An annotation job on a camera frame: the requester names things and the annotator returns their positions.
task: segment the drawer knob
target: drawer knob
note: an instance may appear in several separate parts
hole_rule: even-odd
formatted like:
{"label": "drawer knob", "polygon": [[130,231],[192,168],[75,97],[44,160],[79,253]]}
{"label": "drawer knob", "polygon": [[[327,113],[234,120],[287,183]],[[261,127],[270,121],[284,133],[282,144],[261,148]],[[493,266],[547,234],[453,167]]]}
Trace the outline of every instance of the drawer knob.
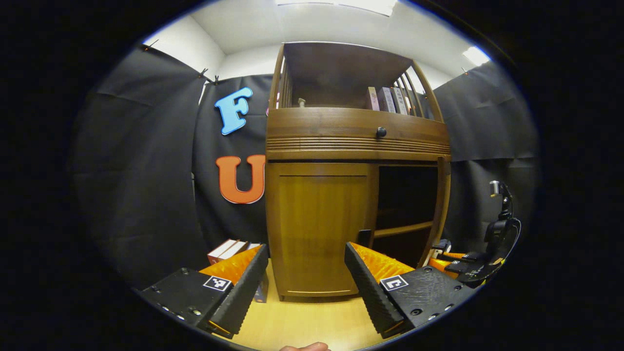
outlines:
{"label": "drawer knob", "polygon": [[386,128],[384,127],[377,128],[377,137],[380,138],[384,136],[386,136]]}

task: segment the blue letter f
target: blue letter f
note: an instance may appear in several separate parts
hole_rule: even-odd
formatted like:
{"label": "blue letter f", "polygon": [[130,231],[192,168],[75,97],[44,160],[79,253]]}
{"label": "blue letter f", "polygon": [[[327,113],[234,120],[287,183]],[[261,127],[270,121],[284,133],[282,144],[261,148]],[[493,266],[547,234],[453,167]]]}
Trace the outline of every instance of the blue letter f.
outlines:
{"label": "blue letter f", "polygon": [[219,108],[221,111],[221,119],[223,119],[221,134],[226,136],[237,129],[241,129],[245,125],[245,119],[239,118],[237,112],[240,112],[243,115],[249,112],[247,100],[242,98],[249,98],[252,94],[253,91],[251,91],[251,89],[244,87],[243,89],[233,92],[215,103],[215,107]]}

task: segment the ceiling light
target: ceiling light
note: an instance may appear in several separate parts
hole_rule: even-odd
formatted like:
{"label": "ceiling light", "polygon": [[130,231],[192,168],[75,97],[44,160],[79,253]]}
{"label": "ceiling light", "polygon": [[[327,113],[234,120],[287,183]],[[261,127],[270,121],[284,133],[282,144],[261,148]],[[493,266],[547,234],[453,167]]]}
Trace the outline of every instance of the ceiling light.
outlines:
{"label": "ceiling light", "polygon": [[275,0],[277,5],[291,4],[335,4],[355,7],[390,17],[397,0]]}
{"label": "ceiling light", "polygon": [[490,60],[490,58],[487,57],[487,55],[484,54],[483,51],[481,51],[476,46],[470,47],[468,50],[464,51],[462,55],[464,55],[468,60],[470,60],[477,66],[481,66],[482,64]]}

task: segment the white ceiling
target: white ceiling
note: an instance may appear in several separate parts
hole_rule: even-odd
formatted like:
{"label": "white ceiling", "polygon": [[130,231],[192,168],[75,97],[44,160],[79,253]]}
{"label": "white ceiling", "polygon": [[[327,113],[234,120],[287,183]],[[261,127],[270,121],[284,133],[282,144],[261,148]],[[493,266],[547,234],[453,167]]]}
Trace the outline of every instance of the white ceiling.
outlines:
{"label": "white ceiling", "polygon": [[275,0],[221,0],[192,17],[226,55],[288,41],[333,41],[411,57],[451,77],[475,67],[462,56],[469,41],[403,1],[390,17],[334,4],[277,6]]}

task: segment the black fabric backdrop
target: black fabric backdrop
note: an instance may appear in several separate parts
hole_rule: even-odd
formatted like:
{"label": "black fabric backdrop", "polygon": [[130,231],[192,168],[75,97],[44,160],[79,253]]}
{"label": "black fabric backdrop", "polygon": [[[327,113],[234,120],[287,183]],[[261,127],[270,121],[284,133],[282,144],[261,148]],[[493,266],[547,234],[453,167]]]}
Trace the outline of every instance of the black fabric backdrop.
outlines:
{"label": "black fabric backdrop", "polygon": [[[206,253],[225,239],[268,242],[264,197],[253,204],[227,201],[215,161],[239,157],[237,187],[251,187],[246,158],[265,153],[271,77],[205,84],[185,64],[140,47],[89,99],[76,124],[74,189],[91,237],[134,287],[183,266],[203,268]],[[246,124],[223,136],[215,102],[243,87],[253,91],[248,113],[240,116]],[[435,93],[453,156],[443,237],[454,250],[484,248],[485,227],[500,212],[500,199],[489,197],[494,179],[510,186],[526,232],[537,181],[537,135],[521,95],[493,64]],[[430,117],[428,101],[419,98]]]}

